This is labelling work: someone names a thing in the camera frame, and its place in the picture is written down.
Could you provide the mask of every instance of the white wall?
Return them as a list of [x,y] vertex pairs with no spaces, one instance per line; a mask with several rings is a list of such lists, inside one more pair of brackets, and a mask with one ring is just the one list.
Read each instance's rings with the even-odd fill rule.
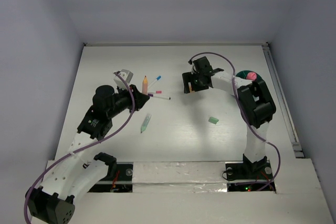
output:
[[335,41],[336,0],[297,0],[271,43],[301,145],[314,162],[334,220]]
[[0,0],[0,216],[54,157],[82,43],[60,0]]
[[293,1],[64,0],[85,42],[264,42]]

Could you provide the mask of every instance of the black bracket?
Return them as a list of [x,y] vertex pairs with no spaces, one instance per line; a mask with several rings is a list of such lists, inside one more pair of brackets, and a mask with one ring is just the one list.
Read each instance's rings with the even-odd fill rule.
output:
[[243,155],[243,162],[226,163],[225,167],[228,181],[264,179],[264,175],[266,175],[268,179],[273,178],[272,173],[265,171],[266,167],[271,168],[271,164],[267,161],[266,156],[260,161],[251,163],[248,158]]
[[205,56],[194,61],[189,61],[189,63],[194,64],[194,71],[193,73],[186,72],[182,74],[185,94],[190,93],[189,83],[191,85],[191,90],[196,92],[206,90],[209,87],[213,88],[211,76],[218,72],[224,71],[221,68],[213,69]]
[[[140,93],[135,85],[130,85],[135,102],[135,110],[140,110],[149,100],[149,96]],[[102,140],[112,128],[112,118],[123,110],[132,110],[132,99],[128,90],[115,93],[114,88],[103,85],[96,89],[92,98],[93,105],[86,112],[77,132],[85,132],[90,138]]]
[[243,106],[250,125],[259,128],[270,122],[276,107],[264,80],[253,81],[252,84],[237,89],[238,98]]
[[43,187],[34,188],[29,197],[30,214],[49,224],[67,224],[75,212],[74,196],[62,200],[57,193],[49,195],[42,189]]
[[117,159],[103,152],[97,154],[93,159],[100,160],[104,162],[107,166],[109,166],[107,175],[102,180],[109,180],[109,179],[113,180],[117,172]]
[[89,192],[91,193],[131,193],[133,177],[133,164],[117,164],[117,172],[113,176],[106,176],[100,181],[105,183],[96,183]]

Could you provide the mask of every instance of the screw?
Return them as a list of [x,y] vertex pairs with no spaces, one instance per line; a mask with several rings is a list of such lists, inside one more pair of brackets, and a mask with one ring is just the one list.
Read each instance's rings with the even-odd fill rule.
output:
[[232,175],[232,174],[233,174],[233,169],[232,169],[231,167],[228,167],[228,168],[226,169],[226,174],[227,174],[227,175]]
[[265,168],[265,173],[266,173],[266,174],[272,174],[272,169],[271,169],[271,167],[266,167],[266,168]]
[[127,176],[132,176],[132,174],[133,174],[133,170],[132,169],[127,169],[126,170],[126,175]]

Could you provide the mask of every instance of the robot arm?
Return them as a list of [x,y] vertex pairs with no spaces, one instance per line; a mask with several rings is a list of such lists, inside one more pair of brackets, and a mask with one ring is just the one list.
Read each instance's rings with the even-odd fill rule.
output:
[[[206,57],[189,63],[193,65],[192,71],[182,74],[184,93],[214,88],[234,95],[232,84],[234,78],[238,99],[247,117],[246,123],[258,135],[266,137],[268,124],[272,120],[276,107],[264,80],[245,80],[223,69],[213,69]],[[240,173],[255,174],[265,167],[266,161],[265,142],[258,139],[247,127],[247,145],[243,154],[245,171]]]
[[[128,70],[118,72],[128,84],[133,74]],[[28,201],[32,216],[50,224],[66,224],[75,210],[75,203],[99,180],[113,179],[117,172],[117,159],[106,153],[96,155],[95,147],[78,153],[75,150],[102,140],[112,128],[112,118],[123,110],[132,109],[131,95],[119,78],[115,79],[118,93],[108,85],[100,86],[93,96],[89,108],[77,128],[68,153],[73,154],[59,163],[44,179],[39,188],[34,188]],[[149,96],[130,85],[135,110],[140,110]]]

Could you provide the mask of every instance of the eraser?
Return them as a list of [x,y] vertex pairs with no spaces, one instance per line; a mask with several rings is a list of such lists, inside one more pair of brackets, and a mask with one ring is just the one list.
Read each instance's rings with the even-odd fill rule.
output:
[[208,121],[209,121],[209,123],[216,124],[216,123],[218,123],[219,120],[217,118],[213,118],[212,116],[210,116]]
[[246,80],[251,80],[251,81],[257,80],[257,74],[254,72],[248,73],[246,76]]

